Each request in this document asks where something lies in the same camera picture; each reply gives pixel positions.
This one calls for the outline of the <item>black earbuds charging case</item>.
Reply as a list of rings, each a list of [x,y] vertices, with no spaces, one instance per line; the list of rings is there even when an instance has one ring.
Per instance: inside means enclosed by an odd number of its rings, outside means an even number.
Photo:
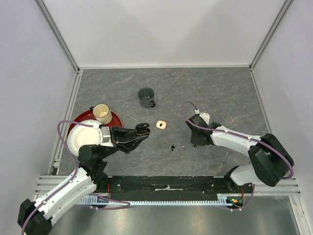
[[[151,132],[149,127],[148,123],[139,123],[135,126],[135,132],[138,136],[149,135]]]

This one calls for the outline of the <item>beige earbuds charging case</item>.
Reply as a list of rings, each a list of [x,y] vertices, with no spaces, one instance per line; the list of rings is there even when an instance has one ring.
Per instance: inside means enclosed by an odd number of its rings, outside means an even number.
[[[156,123],[156,127],[160,130],[164,130],[166,126],[167,126],[167,123],[162,120],[158,120]]]

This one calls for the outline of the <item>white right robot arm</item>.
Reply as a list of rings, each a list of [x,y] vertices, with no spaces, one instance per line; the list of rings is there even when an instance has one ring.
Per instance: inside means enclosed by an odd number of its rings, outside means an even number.
[[[215,145],[239,152],[250,159],[250,164],[235,166],[224,180],[224,187],[234,193],[247,183],[262,182],[274,187],[282,179],[293,176],[294,161],[276,136],[250,136],[227,129],[219,123],[208,123],[209,115],[195,114],[186,120],[191,130],[193,145]]]

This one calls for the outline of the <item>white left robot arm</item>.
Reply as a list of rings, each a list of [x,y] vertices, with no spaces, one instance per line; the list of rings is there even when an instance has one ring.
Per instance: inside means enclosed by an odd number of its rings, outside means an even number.
[[[104,159],[117,151],[129,154],[148,138],[148,123],[140,123],[134,129],[103,124],[75,125],[91,128],[99,134],[99,144],[85,144],[74,157],[74,171],[54,189],[37,201],[26,199],[20,205],[18,224],[23,235],[46,235],[56,221],[80,199],[93,192],[107,188]]]

